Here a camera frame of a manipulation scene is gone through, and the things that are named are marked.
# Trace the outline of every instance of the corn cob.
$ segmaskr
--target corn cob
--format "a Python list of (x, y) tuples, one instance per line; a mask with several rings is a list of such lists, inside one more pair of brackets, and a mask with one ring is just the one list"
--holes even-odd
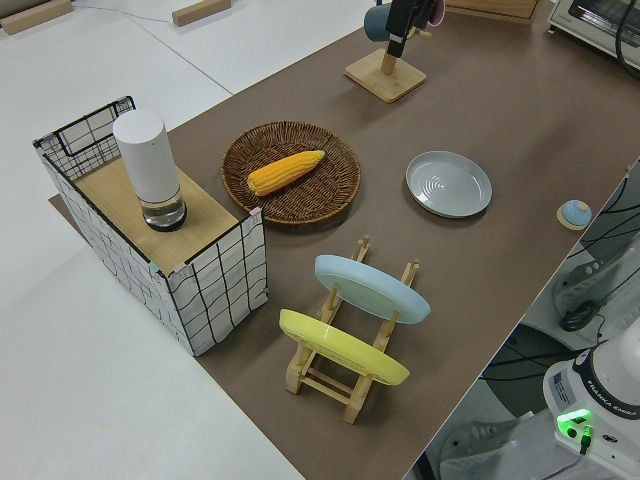
[(263, 197), (310, 172), (323, 158), (324, 150), (290, 155), (251, 172), (247, 185), (255, 195)]

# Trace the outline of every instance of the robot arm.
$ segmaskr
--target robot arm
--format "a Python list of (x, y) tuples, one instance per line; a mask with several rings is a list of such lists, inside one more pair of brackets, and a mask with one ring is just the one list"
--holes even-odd
[(552, 365), (544, 397), (557, 418), (556, 439), (625, 479), (640, 479), (640, 319), (617, 337)]
[(396, 58), (402, 56), (407, 36), (413, 27), (424, 30), (432, 17), (438, 0), (393, 0), (387, 18), (386, 30), (390, 33), (387, 53)]

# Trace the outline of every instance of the wicker basket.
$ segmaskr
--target wicker basket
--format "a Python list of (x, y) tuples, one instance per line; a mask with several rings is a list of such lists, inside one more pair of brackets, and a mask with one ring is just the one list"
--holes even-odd
[[(310, 173), (267, 196), (247, 185), (254, 170), (304, 150), (324, 150)], [(360, 164), (351, 147), (334, 133), (303, 122), (279, 121), (255, 127), (229, 147), (221, 168), (224, 186), (241, 207), (261, 207), (267, 222), (303, 226), (325, 222), (343, 212), (360, 185)]]

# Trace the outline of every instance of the toaster oven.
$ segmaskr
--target toaster oven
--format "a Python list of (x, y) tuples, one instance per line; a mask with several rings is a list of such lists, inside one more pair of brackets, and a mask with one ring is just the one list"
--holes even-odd
[[(628, 1), (621, 0), (558, 0), (549, 22), (554, 27), (616, 56), (616, 33), (628, 6)], [(621, 50), (627, 64), (640, 68), (638, 5), (634, 5), (627, 15), (622, 30)]]

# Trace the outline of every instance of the brown table mat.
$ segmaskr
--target brown table mat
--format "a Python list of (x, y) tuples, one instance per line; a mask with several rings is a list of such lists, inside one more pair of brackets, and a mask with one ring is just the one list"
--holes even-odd
[[(256, 125), (315, 123), (361, 162), (361, 188), (341, 226), (268, 229), (269, 302), (198, 358), (306, 478), (400, 479), (578, 240), (556, 209), (579, 198), (597, 211), (638, 156), (638, 83), (611, 58), (546, 33), (543, 7), (532, 26), (448, 15), (433, 38), (407, 43), (403, 59), (427, 81), (394, 104), (343, 75), (379, 48), (358, 31), (170, 132), (178, 165), (236, 215), (220, 162)], [(444, 219), (412, 199), (405, 169), (429, 150), (463, 154), (487, 172), (486, 213)], [(399, 276), (421, 260), (414, 288), (433, 312), (396, 328), (387, 352), (412, 373), (398, 387), (374, 385), (351, 426), (329, 397), (305, 386), (297, 396), (285, 391), (295, 344), (278, 312), (315, 314), (325, 295), (315, 257), (348, 256), (363, 234), (367, 262), (382, 271)], [(348, 305), (335, 325), (365, 340), (378, 328)]]

